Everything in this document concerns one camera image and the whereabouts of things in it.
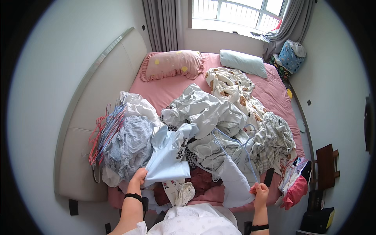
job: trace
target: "headboard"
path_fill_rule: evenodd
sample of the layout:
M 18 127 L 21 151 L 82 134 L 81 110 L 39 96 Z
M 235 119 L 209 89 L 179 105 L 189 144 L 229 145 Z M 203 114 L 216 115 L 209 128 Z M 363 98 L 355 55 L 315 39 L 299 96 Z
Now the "headboard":
M 88 163 L 96 119 L 114 107 L 120 91 L 129 91 L 143 59 L 145 42 L 134 27 L 120 35 L 93 63 L 78 85 L 61 124 L 55 153 L 54 188 L 73 200 L 107 200 L 107 185 L 99 180 L 99 166 Z

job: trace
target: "hand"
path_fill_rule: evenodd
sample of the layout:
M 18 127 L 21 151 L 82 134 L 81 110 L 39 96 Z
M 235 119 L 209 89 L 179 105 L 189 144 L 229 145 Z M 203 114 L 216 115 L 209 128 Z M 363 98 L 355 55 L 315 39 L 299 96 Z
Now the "hand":
M 249 190 L 250 193 L 256 195 L 255 200 L 253 201 L 253 205 L 255 206 L 255 209 L 259 209 L 262 207 L 266 207 L 266 200 L 268 199 L 269 189 L 264 183 L 255 183 L 251 190 Z
M 136 173 L 133 175 L 131 182 L 137 182 L 142 185 L 144 183 L 144 179 L 146 177 L 147 170 L 145 168 L 140 168 L 136 171 Z

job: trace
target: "wrist strap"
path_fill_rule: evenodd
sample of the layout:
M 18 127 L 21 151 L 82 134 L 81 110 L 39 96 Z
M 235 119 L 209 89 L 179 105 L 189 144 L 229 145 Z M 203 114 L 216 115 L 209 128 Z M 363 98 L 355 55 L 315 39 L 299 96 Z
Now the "wrist strap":
M 269 229 L 269 224 L 266 225 L 252 225 L 251 232 L 258 231 L 258 230 L 264 230 Z
M 124 198 L 126 198 L 126 197 L 133 197 L 133 198 L 136 198 L 136 199 L 138 199 L 141 203 L 143 203 L 143 201 L 142 201 L 142 197 L 141 197 L 140 195 L 138 195 L 137 193 L 127 193 L 127 194 L 125 195 Z
M 142 203 L 143 211 L 149 210 L 149 199 L 147 197 L 141 197 L 137 193 L 127 193 L 125 195 L 124 199 L 127 198 L 127 197 L 132 197 L 132 198 L 136 198 L 137 200 L 139 200 Z

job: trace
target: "pillow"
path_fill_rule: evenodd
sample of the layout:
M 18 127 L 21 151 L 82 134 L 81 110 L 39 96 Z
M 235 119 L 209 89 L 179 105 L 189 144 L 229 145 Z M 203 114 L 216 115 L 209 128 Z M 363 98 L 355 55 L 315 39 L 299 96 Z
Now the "pillow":
M 148 82 L 176 74 L 195 79 L 203 72 L 203 63 L 203 56 L 197 51 L 152 52 L 141 65 L 141 80 Z
M 267 78 L 265 65 L 260 57 L 231 50 L 220 50 L 219 57 L 223 66 Z

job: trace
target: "pink bed sheet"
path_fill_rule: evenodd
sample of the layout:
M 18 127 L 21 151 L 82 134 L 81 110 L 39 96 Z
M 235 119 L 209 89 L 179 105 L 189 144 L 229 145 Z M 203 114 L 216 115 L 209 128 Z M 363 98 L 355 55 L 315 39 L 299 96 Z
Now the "pink bed sheet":
M 222 67 L 219 54 L 203 53 L 202 55 L 205 57 L 204 71 L 207 71 L 209 68 Z M 267 110 L 272 111 L 286 120 L 293 133 L 294 141 L 296 143 L 296 153 L 298 156 L 304 157 L 302 138 L 300 136 L 299 127 L 286 88 L 274 66 L 265 64 L 265 68 L 268 76 L 266 79 L 256 75 L 247 74 L 247 77 L 256 85 L 255 89 L 253 89 L 252 95 L 260 100 Z M 200 74 L 194 80 L 187 79 L 186 77 L 177 74 L 174 77 L 144 82 L 140 79 L 140 72 L 141 71 L 138 72 L 129 92 L 142 95 L 144 99 L 147 99 L 154 106 L 158 115 L 161 114 L 162 109 L 166 108 L 173 99 L 178 98 L 183 93 L 183 90 L 191 83 L 196 83 L 203 91 L 210 93 L 210 87 L 205 80 L 205 73 Z M 264 181 L 265 174 L 266 173 L 261 175 L 261 182 Z M 281 193 L 278 190 L 279 181 L 280 176 L 277 173 L 274 173 L 272 183 L 269 187 L 268 205 L 275 203 L 275 201 L 281 196 Z M 120 196 L 117 196 L 118 198 L 122 197 L 121 193 L 115 193 L 115 190 L 116 189 L 109 190 L 109 201 L 112 206 L 121 208 L 123 200 L 115 202 L 114 199 L 110 199 L 111 192 L 116 195 L 120 194 Z M 221 206 L 223 197 L 224 186 L 222 185 L 209 189 L 204 195 L 195 198 L 188 204 L 192 205 L 209 202 L 213 206 Z M 237 208 L 231 208 L 232 212 L 251 210 L 254 210 L 253 203 Z

